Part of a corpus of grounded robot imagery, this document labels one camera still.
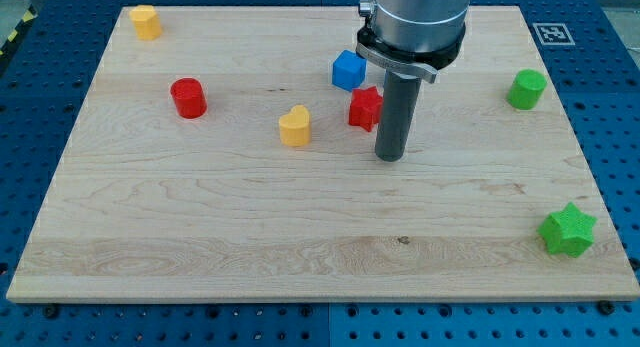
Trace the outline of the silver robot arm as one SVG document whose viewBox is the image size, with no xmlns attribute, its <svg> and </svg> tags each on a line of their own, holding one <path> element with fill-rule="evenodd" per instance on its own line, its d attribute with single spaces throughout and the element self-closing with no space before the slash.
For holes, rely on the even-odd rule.
<svg viewBox="0 0 640 347">
<path fill-rule="evenodd" d="M 362 0 L 356 53 L 404 77 L 433 83 L 457 58 L 471 0 Z"/>
</svg>

